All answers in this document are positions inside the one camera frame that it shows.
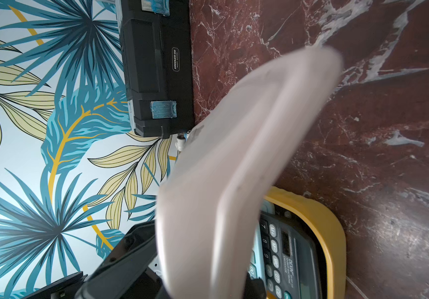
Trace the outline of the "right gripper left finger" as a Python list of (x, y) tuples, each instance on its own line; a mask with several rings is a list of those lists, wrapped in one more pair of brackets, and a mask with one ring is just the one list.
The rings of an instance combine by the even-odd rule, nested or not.
[(157, 256), (155, 222), (134, 225), (82, 284), (76, 299), (154, 299), (161, 278), (149, 269)]

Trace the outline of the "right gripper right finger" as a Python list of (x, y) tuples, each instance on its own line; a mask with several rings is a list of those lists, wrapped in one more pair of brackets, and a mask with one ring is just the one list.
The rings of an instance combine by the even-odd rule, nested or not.
[(252, 279), (246, 276), (242, 299), (267, 299), (266, 289), (262, 279)]

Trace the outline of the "black calculator with grey keys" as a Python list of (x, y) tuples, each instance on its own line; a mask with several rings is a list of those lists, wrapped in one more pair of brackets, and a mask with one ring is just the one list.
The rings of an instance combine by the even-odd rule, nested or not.
[(276, 299), (324, 299), (317, 242), (299, 217), (262, 212), (259, 218), (266, 288)]

